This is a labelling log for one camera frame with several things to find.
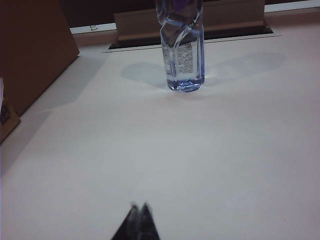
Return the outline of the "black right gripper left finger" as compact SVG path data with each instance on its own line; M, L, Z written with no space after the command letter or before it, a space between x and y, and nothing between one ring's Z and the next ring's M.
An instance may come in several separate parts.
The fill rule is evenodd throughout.
M112 240L136 240L138 221L139 221L139 206L136 203L131 204L131 208L126 217L122 221L119 228L111 238Z

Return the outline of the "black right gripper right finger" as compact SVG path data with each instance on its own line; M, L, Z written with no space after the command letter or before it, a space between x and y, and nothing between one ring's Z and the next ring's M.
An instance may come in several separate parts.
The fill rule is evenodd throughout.
M160 240L151 208L146 202L143 204L139 215L139 239Z

